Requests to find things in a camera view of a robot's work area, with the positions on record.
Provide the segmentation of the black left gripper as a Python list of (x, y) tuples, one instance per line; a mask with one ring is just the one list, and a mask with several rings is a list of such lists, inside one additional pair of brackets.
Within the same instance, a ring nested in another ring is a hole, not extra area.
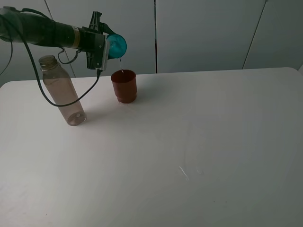
[(80, 29), (78, 50), (86, 53), (87, 68), (91, 70), (96, 69), (93, 64), (95, 36), (97, 34), (116, 34), (106, 23), (100, 22), (101, 16), (102, 13), (93, 11), (89, 27)]

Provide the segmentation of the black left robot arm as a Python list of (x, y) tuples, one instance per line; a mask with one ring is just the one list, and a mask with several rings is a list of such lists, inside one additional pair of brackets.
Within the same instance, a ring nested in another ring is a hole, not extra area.
[(94, 11), (88, 27), (56, 22), (43, 13), (24, 8), (3, 7), (0, 10), (0, 38), (6, 42), (26, 41), (43, 47), (71, 48), (86, 53), (87, 68), (105, 70), (107, 61), (124, 56), (125, 39), (100, 21)]

